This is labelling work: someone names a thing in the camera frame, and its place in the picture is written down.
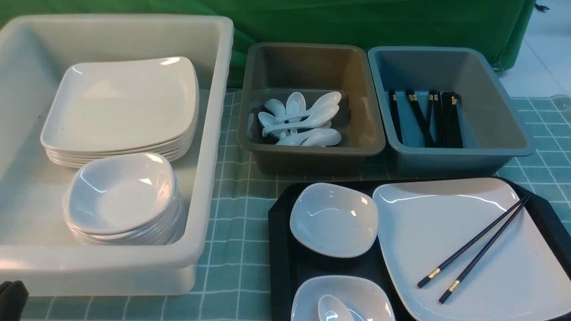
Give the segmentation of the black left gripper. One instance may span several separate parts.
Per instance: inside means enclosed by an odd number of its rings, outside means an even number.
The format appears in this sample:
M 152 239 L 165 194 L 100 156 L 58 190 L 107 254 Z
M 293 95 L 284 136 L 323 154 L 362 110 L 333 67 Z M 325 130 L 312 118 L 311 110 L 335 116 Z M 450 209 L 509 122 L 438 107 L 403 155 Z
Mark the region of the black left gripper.
M 22 281 L 5 281 L 0 285 L 0 320 L 20 321 L 29 292 Z

